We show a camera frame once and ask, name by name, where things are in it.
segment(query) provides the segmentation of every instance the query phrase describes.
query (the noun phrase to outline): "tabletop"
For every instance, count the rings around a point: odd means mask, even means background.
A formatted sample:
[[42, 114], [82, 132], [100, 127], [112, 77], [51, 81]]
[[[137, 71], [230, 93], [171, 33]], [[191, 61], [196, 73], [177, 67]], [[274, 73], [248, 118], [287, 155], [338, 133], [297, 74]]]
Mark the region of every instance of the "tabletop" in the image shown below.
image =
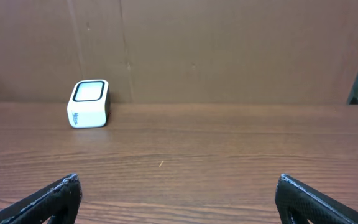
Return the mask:
[[77, 173], [76, 223], [280, 223], [290, 174], [358, 211], [358, 105], [111, 105], [72, 129], [66, 104], [0, 103], [0, 209]]

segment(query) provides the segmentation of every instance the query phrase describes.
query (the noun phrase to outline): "white device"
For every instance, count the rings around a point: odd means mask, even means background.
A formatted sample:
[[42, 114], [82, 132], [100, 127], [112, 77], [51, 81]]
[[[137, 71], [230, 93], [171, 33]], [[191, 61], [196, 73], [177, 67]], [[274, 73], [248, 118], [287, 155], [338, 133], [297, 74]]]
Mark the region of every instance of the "white device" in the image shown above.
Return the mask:
[[109, 83], [106, 80], [83, 80], [74, 86], [67, 104], [68, 121], [73, 128], [102, 127], [109, 111]]

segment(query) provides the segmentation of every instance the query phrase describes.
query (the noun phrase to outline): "brown wooden surface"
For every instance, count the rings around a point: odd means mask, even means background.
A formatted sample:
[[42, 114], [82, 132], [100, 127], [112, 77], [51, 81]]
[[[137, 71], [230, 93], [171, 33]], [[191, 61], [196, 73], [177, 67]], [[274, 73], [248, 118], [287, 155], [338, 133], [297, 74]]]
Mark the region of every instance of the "brown wooden surface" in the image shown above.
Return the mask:
[[77, 223], [280, 223], [281, 173], [358, 210], [358, 106], [0, 103], [0, 209], [77, 172]]
[[345, 104], [355, 0], [0, 0], [0, 101]]

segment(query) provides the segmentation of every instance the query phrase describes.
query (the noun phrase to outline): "brown backdrop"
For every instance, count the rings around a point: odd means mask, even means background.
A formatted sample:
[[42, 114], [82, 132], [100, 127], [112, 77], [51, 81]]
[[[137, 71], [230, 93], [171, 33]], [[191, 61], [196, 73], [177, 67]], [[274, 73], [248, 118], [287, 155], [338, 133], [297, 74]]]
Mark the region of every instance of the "brown backdrop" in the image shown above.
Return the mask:
[[135, 103], [346, 102], [353, 0], [0, 0], [0, 101], [103, 78]]

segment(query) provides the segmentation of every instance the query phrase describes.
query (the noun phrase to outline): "cardboard wall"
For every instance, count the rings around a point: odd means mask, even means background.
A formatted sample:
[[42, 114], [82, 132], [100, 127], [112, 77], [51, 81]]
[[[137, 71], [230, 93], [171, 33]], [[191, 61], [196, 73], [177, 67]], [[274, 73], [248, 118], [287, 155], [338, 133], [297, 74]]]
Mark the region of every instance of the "cardboard wall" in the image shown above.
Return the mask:
[[0, 101], [344, 104], [353, 0], [0, 0]]

